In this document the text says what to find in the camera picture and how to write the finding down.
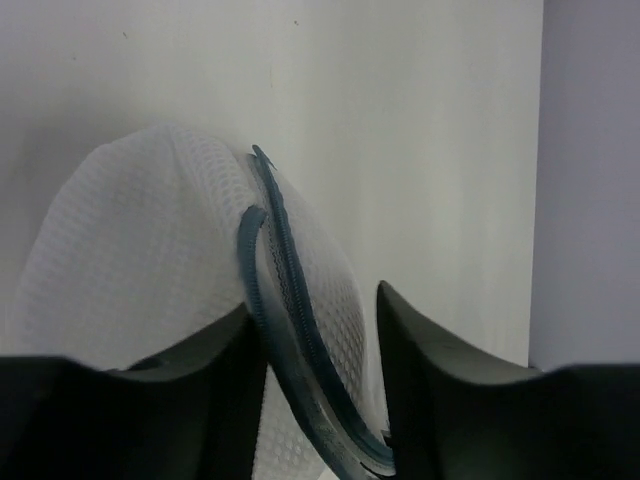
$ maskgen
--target mesh laundry bag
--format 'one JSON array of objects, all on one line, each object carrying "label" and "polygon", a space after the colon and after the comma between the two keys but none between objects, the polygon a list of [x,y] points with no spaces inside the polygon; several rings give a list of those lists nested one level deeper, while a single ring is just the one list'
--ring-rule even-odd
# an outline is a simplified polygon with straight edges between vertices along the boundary
[{"label": "mesh laundry bag", "polygon": [[127,368],[246,302],[270,357],[254,478],[392,475],[353,274],[255,151],[173,125],[95,150],[44,220],[7,348]]}]

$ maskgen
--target zipper teeth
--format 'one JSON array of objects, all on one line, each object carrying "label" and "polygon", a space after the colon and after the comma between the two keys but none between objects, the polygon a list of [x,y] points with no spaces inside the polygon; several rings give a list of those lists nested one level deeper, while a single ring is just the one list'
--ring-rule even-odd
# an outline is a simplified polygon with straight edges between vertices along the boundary
[{"label": "zipper teeth", "polygon": [[[300,279],[297,269],[294,267],[295,259],[293,258],[293,247],[291,245],[290,239],[287,237],[287,235],[284,234],[284,231],[286,230],[286,225],[288,223],[287,222],[288,219],[285,218],[287,216],[287,212],[286,210],[280,208],[280,205],[277,202],[275,192],[278,190],[278,186],[267,164],[267,163],[270,163],[270,161],[268,161],[268,159],[266,158],[266,156],[261,150],[258,150],[258,152],[259,152],[260,160],[262,161],[258,162],[257,167],[263,173],[263,175],[260,175],[262,177],[262,181],[265,183],[268,183],[268,185],[265,185],[266,186],[265,190],[269,198],[269,203],[271,206],[274,221],[277,224],[277,228],[274,229],[275,235],[278,239],[278,243],[280,244],[281,254],[283,254],[283,256],[285,257],[283,269],[285,273],[285,279],[289,283],[287,287],[291,291],[290,301],[292,303],[292,306],[295,309],[295,313],[297,314],[298,318],[301,320],[300,322],[298,322],[298,325],[302,328],[302,336],[304,338],[307,354],[310,357],[312,365],[315,367],[315,369],[321,368],[320,365],[322,362],[321,362],[321,359],[318,358],[317,348],[316,348],[315,342],[311,338],[310,327],[308,325],[308,323],[313,320],[307,316],[305,311],[306,309],[302,304],[302,294],[301,294],[300,285],[304,280]],[[339,409],[336,410],[336,414],[338,414],[338,417],[343,416]],[[369,445],[364,438],[361,438],[361,435],[357,433],[357,430],[353,432],[352,439],[355,441],[356,445],[358,445],[358,448],[362,449],[363,452],[366,452],[365,454],[368,457],[370,458],[386,457],[386,455],[377,452],[377,449]]]},{"label": "zipper teeth", "polygon": [[[251,212],[251,215],[248,216],[249,212],[253,209],[255,209],[255,211]],[[267,343],[267,348],[273,350],[277,349],[278,343],[274,340],[269,328],[269,322],[266,319],[266,312],[264,311],[264,306],[262,304],[260,285],[255,266],[255,252],[258,239],[258,231],[262,227],[266,218],[267,212],[255,206],[250,207],[247,212],[245,212],[245,215],[243,216],[243,219],[241,221],[241,230],[243,228],[246,228],[251,231],[251,235],[247,240],[245,240],[245,243],[238,245],[238,252],[241,256],[243,256],[243,254],[246,255],[247,260],[253,259],[252,262],[246,264],[245,268],[248,268],[248,270],[245,269],[243,271],[244,282],[246,285],[245,288],[247,290],[247,297],[249,299],[251,309],[253,310],[253,318],[256,322],[258,330],[263,335],[263,338]],[[250,221],[251,224],[244,227],[242,224],[245,221]],[[274,373],[276,374],[276,378],[280,383],[281,388],[283,389],[283,393],[291,390],[291,386],[289,385],[288,380],[286,378],[281,378],[277,370],[279,369],[274,369]],[[340,478],[344,478],[345,480],[351,479],[352,476],[345,468],[343,468],[339,457],[332,453],[331,449],[328,448],[325,444],[326,440],[324,440],[320,435],[317,435],[314,429],[309,424],[308,418],[303,413],[305,411],[305,408],[297,402],[295,404],[291,404],[290,407],[292,412],[294,413],[294,416],[296,417],[296,420],[300,424],[300,428],[303,430],[303,432],[305,432],[307,438],[309,438],[309,441],[311,441],[316,450],[319,453],[322,453],[323,460],[327,463],[327,465],[330,466],[331,470],[333,470],[334,473],[339,474]]]}]

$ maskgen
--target zipper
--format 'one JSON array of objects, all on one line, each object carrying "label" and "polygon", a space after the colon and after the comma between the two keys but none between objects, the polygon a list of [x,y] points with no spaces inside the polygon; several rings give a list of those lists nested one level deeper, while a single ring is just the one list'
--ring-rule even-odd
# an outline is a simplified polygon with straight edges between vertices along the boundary
[{"label": "zipper", "polygon": [[282,322],[278,324],[277,315],[269,315],[267,312],[257,274],[256,245],[258,233],[266,218],[265,210],[251,206],[243,214],[238,228],[237,255],[249,310],[270,353],[269,361],[300,429],[339,478],[364,480],[357,461],[345,461],[344,446],[339,442],[332,442],[335,434],[322,415],[321,408],[315,404],[309,385],[303,381],[305,375],[295,368],[292,372],[291,367],[287,368],[285,365],[286,355],[283,353],[287,351],[287,335],[281,331]]},{"label": "zipper", "polygon": [[295,249],[295,240],[291,235],[288,214],[284,200],[269,165],[273,165],[264,152],[254,146],[256,170],[262,180],[269,206],[273,215],[274,233],[277,247],[283,258],[285,282],[283,297],[288,304],[289,313],[294,320],[304,357],[324,392],[331,409],[342,428],[365,457],[384,467],[393,469],[393,452],[386,444],[378,440],[360,417],[342,380],[337,374],[329,354],[318,331],[304,272]]}]

